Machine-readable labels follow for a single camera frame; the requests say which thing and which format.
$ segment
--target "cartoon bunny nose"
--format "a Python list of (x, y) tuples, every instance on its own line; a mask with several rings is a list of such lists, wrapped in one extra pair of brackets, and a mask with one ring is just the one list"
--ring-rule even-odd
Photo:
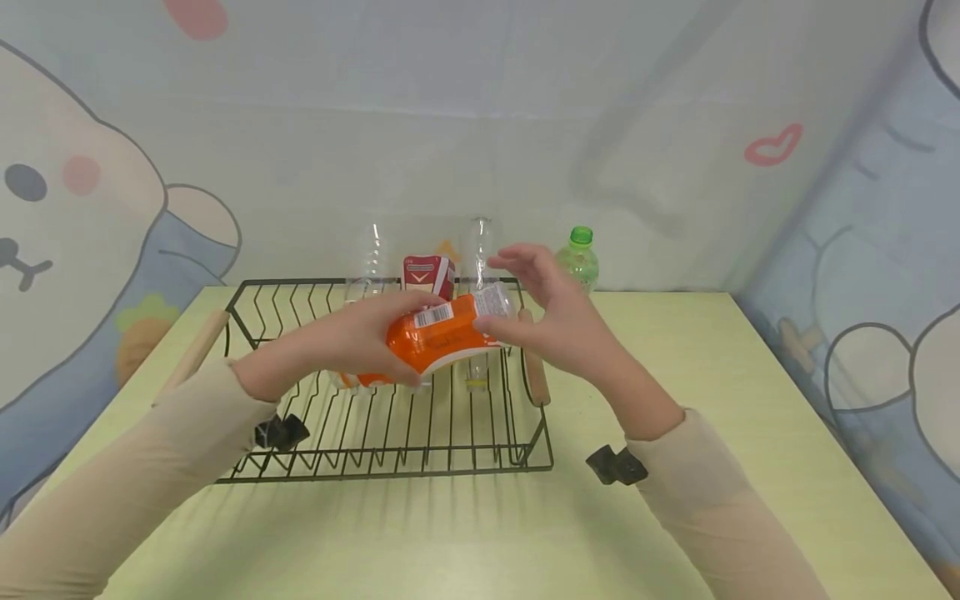
[(20, 246), (9, 237), (0, 238), (0, 267), (6, 267), (16, 261)]

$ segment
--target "red box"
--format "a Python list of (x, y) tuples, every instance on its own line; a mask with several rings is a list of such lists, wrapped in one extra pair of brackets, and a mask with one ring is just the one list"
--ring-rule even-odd
[(404, 290), (424, 290), (450, 301), (456, 275), (456, 266), (445, 256), (407, 256), (403, 259), (400, 285)]

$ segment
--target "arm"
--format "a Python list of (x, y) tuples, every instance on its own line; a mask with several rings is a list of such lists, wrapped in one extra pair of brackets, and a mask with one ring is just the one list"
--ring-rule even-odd
[(530, 348), (603, 394), (631, 453), (650, 472), (637, 484), (640, 494), (717, 600), (827, 599), (723, 441), (616, 341), (546, 248), (518, 244), (490, 264), (514, 274), (544, 316), (536, 324), (484, 318), (477, 329)]
[(675, 420), (677, 403), (631, 361), (597, 387), (650, 472), (636, 487), (714, 597), (826, 600), (810, 564), (709, 423), (690, 410)]
[(364, 300), (236, 363), (201, 369), (0, 537), (0, 598), (99, 595), (170, 513), (252, 448), (253, 429), (313, 371), (384, 372), (416, 384), (417, 373), (384, 345), (386, 330), (439, 302), (418, 292)]

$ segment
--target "beige sleeve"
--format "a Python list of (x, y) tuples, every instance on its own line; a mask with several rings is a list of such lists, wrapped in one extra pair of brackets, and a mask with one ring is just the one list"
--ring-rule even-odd
[(822, 600), (800, 548), (699, 413), (627, 446), (650, 472), (636, 486), (717, 600)]
[(163, 519), (252, 447), (253, 429), (275, 411), (247, 396), (226, 361), (201, 369), (0, 536), (0, 598), (102, 593)]

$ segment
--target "orange plastic container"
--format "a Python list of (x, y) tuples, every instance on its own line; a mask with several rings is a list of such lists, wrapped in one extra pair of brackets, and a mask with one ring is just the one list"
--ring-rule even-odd
[[(502, 283), (401, 317), (387, 330), (387, 346), (418, 373), (428, 375), (455, 361), (504, 346), (473, 328), (477, 317), (484, 315), (516, 318), (516, 308)], [(393, 383), (377, 373), (336, 373), (332, 379), (339, 388)]]

